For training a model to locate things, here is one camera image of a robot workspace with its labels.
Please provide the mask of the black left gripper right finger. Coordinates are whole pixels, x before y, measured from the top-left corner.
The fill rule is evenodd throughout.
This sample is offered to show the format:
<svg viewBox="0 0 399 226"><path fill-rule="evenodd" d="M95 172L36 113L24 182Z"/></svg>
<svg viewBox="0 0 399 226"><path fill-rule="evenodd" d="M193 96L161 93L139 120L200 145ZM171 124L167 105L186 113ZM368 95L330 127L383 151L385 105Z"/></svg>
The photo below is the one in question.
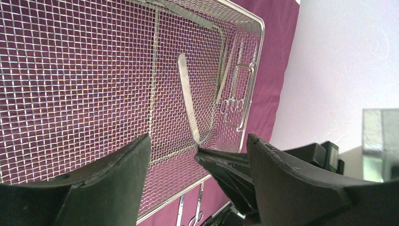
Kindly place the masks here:
<svg viewBox="0 0 399 226"><path fill-rule="evenodd" d="M318 168L247 137L259 218L264 226L396 226L399 182L372 182Z"/></svg>

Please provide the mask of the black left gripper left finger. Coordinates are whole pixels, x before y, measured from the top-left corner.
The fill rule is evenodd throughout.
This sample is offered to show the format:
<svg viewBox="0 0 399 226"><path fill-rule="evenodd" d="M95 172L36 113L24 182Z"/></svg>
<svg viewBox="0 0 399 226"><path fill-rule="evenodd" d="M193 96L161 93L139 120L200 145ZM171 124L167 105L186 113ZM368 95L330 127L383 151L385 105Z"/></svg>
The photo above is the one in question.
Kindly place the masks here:
<svg viewBox="0 0 399 226"><path fill-rule="evenodd" d="M119 150L49 181L0 186L3 226L134 226L149 161L142 134Z"/></svg>

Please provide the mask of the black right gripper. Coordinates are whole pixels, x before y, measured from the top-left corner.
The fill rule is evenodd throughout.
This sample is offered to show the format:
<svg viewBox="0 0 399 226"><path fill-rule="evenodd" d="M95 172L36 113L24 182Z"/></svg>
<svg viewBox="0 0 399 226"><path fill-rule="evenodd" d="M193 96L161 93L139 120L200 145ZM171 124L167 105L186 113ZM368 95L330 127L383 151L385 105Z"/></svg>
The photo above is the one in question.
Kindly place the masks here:
<svg viewBox="0 0 399 226"><path fill-rule="evenodd" d="M321 169L340 175L344 173L344 161L339 157L339 147L330 141L312 143L284 152ZM200 147L195 160L213 177L234 208L245 216L244 223L261 222L247 153Z"/></svg>

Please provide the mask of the steel forceps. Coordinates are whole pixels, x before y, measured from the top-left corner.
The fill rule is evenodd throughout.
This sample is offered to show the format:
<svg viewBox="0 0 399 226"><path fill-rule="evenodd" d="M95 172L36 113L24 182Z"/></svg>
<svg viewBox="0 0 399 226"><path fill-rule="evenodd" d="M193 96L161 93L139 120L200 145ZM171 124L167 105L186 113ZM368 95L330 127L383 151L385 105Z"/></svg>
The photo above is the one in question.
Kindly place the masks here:
<svg viewBox="0 0 399 226"><path fill-rule="evenodd" d="M243 111L245 95L239 93L239 68L241 66L242 46L237 38L227 48L225 68L220 78L217 101L220 102L220 114L227 116L229 113Z"/></svg>
<svg viewBox="0 0 399 226"><path fill-rule="evenodd" d="M177 220L176 226L181 226L182 216L183 216L183 209L184 209L184 194L180 196L179 207L177 212Z"/></svg>
<svg viewBox="0 0 399 226"><path fill-rule="evenodd" d="M203 211L200 210L202 197L203 197L203 191L204 191L204 182L202 182L200 184L200 189L199 189L199 194L198 194L198 198L197 198L197 205L196 205L195 215L189 221L188 226L196 226L203 219L204 213L203 213Z"/></svg>

